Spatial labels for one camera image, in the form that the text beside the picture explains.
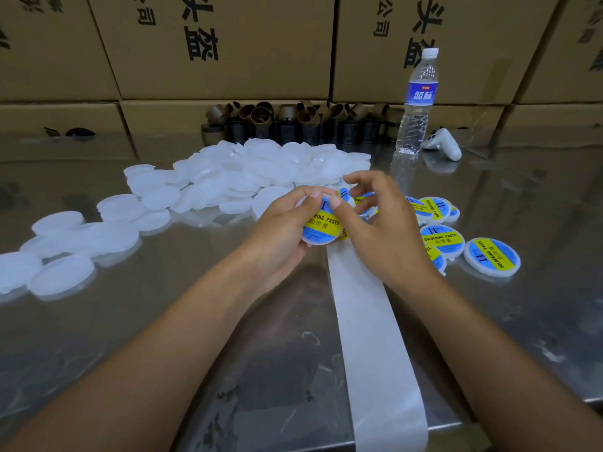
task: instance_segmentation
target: row of black cylindrical objects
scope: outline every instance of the row of black cylindrical objects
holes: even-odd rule
[[[243,144],[249,138],[262,138],[280,144],[295,141],[316,146],[326,142],[376,143],[387,137],[395,140],[402,110],[376,104],[369,113],[362,104],[329,108],[303,101],[281,105],[275,116],[272,105],[265,101],[245,106],[237,102],[215,105],[206,116],[208,123],[201,125],[205,145],[224,139]]]

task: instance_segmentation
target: hand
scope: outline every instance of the hand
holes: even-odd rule
[[[401,294],[418,293],[425,282],[439,280],[441,274],[427,256],[414,209],[396,183],[381,171],[358,171],[344,176],[344,181],[357,184],[350,190],[352,197],[375,193],[356,209],[339,196],[329,197],[331,209],[366,267]],[[375,205],[379,206],[379,214],[371,225],[358,214]]]
[[[323,193],[337,194],[326,187],[302,186],[276,199],[238,249],[253,253],[259,269],[258,296],[281,283],[308,252],[307,244],[301,241],[302,229],[320,208]],[[303,197],[304,202],[296,207]]]

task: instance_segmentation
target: white game controller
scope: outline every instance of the white game controller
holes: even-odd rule
[[[439,149],[452,161],[460,160],[463,156],[461,148],[446,128],[440,128],[425,140],[423,149]]]

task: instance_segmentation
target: plastic water bottle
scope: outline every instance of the plastic water bottle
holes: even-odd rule
[[[435,68],[438,51],[437,47],[423,49],[421,62],[408,81],[404,116],[396,140],[396,150],[400,152],[418,153],[421,150],[427,131],[427,117],[438,88],[438,72]]]

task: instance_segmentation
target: person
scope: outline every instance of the person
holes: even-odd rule
[[[251,236],[123,349],[65,390],[5,451],[167,451],[203,377],[247,309],[308,251],[302,227],[328,193],[359,258],[429,330],[496,450],[600,451],[603,421],[451,288],[426,256],[410,204],[387,175],[347,175],[355,210],[333,190],[298,187]],[[304,202],[296,207],[302,197]],[[373,224],[358,216],[379,205]]]

